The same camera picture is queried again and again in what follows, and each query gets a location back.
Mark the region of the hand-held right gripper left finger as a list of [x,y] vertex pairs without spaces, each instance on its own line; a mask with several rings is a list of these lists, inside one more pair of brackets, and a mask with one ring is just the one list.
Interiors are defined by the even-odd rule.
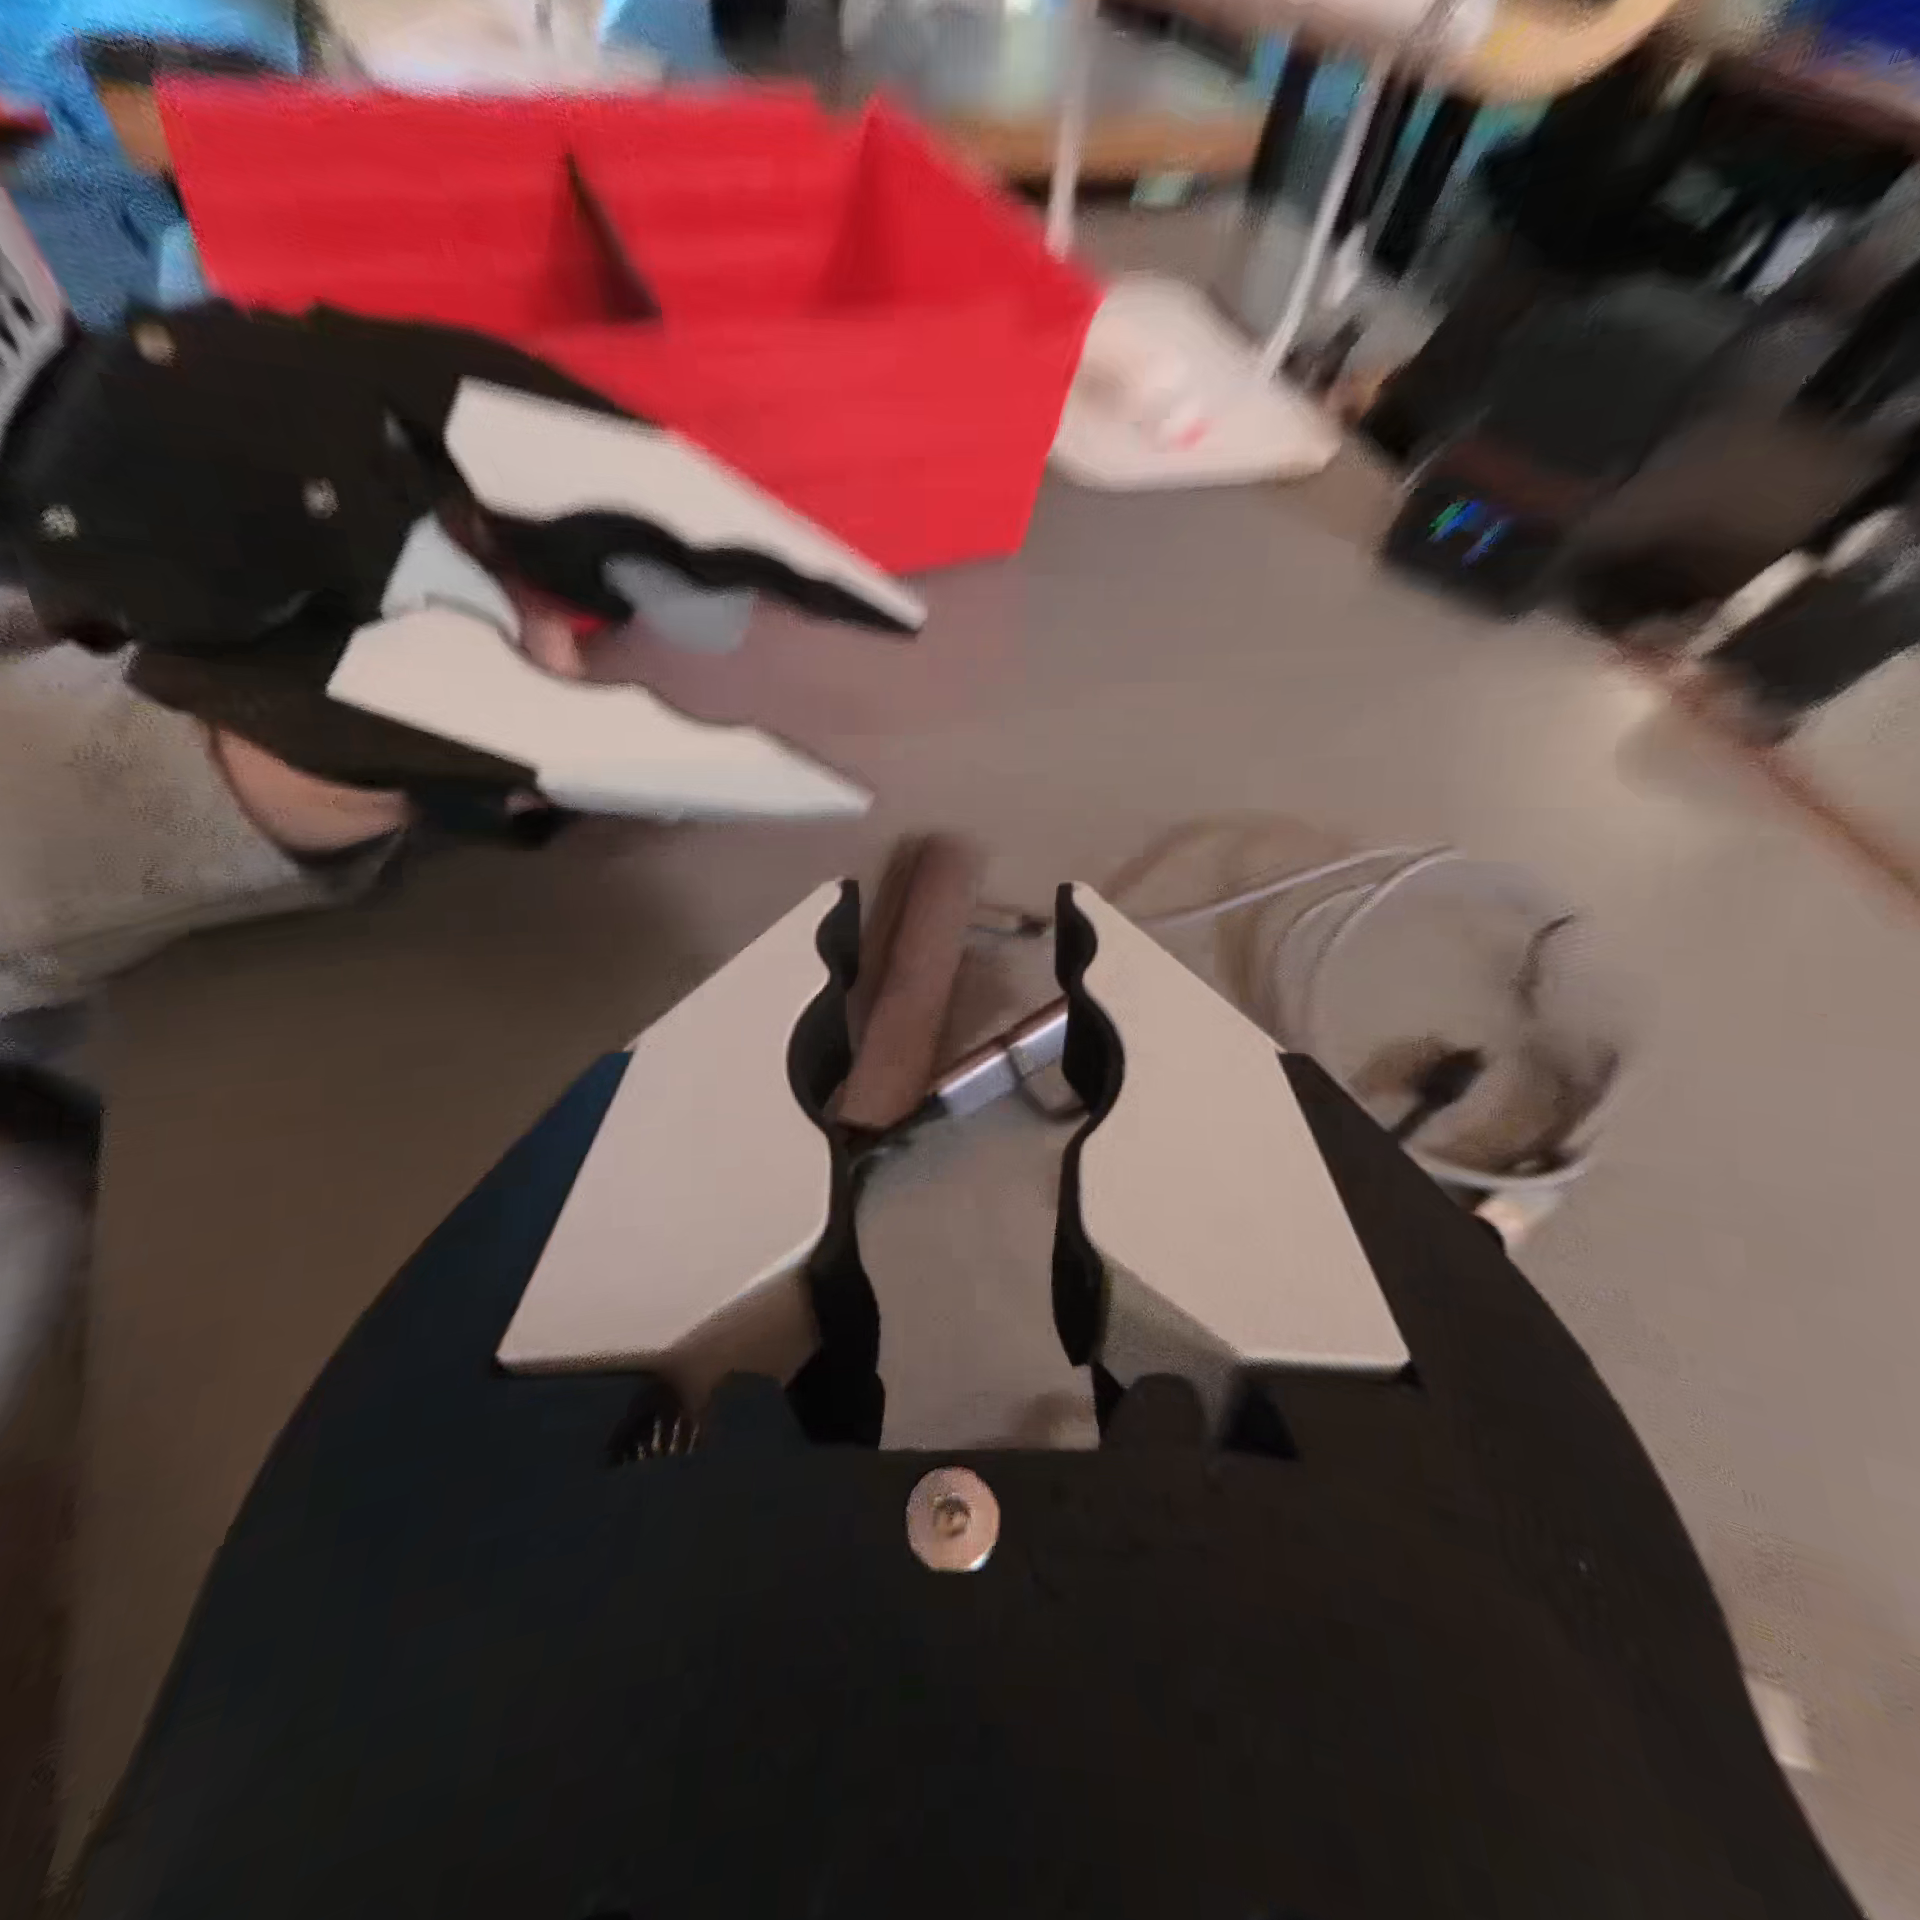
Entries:
[[859,894],[815,885],[629,1046],[495,1345],[516,1375],[642,1374],[684,1413],[776,1379],[821,1443],[876,1443],[880,1308],[856,1235]]

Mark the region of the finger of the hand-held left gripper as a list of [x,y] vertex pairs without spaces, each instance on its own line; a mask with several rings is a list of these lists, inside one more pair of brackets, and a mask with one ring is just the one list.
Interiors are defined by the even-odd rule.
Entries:
[[580,611],[632,605],[632,563],[881,634],[923,600],[679,433],[492,381],[460,383],[443,452],[507,570]]
[[327,684],[342,706],[522,767],[554,803],[657,821],[823,821],[871,791],[780,738],[695,719],[638,684],[563,679],[498,626],[424,605],[352,634]]

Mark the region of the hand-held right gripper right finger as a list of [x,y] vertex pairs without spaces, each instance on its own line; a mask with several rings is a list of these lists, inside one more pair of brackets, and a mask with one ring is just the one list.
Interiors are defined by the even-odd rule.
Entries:
[[1408,1341],[1255,1019],[1098,889],[1055,894],[1061,1162],[1052,1319],[1107,1421],[1182,1379],[1214,1437],[1267,1375],[1386,1381]]

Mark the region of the silver usb hub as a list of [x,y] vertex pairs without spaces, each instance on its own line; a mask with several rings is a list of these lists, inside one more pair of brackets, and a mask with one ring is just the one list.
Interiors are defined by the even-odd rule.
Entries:
[[1083,1104],[1061,1065],[1068,1023],[1068,1002],[1053,997],[1002,1028],[943,1070],[926,1094],[923,1113],[960,1121],[1015,1099],[1046,1121],[1079,1115]]

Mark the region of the person's left forearm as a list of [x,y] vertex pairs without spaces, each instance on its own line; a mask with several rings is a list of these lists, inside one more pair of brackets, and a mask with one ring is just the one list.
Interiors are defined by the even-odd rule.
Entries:
[[329,860],[261,835],[204,722],[72,643],[4,654],[1,1016],[81,1004],[186,938],[356,898],[403,831]]

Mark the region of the person's left hand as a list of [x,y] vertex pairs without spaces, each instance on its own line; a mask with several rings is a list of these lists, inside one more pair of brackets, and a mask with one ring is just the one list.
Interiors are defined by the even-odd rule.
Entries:
[[226,730],[205,730],[205,753],[233,801],[264,837],[299,860],[349,855],[405,833],[415,821],[394,789],[339,783],[304,771]]

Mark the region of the red plastic bin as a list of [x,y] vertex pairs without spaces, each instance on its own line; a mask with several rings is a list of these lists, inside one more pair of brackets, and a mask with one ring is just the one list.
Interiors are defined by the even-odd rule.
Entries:
[[890,103],[170,77],[156,110],[215,293],[512,342],[893,573],[1027,536],[1100,290]]

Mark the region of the brown leather sleeve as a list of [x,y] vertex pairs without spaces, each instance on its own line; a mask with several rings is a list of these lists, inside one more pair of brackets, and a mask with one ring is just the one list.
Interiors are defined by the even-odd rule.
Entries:
[[901,837],[877,876],[850,1000],[851,1060],[831,1109],[856,1138],[907,1121],[933,1086],[984,873],[970,837],[929,829]]

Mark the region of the white folding stand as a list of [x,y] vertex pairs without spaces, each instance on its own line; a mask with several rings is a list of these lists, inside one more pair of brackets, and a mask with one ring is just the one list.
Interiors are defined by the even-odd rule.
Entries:
[[1313,205],[1277,324],[1249,344],[1197,290],[1163,273],[1107,284],[1068,385],[1052,462],[1075,485],[1129,494],[1264,482],[1324,471],[1339,430],[1283,378],[1392,73],[1450,70],[1484,41],[1492,3],[1226,3],[1231,17],[1311,29],[1368,58]]

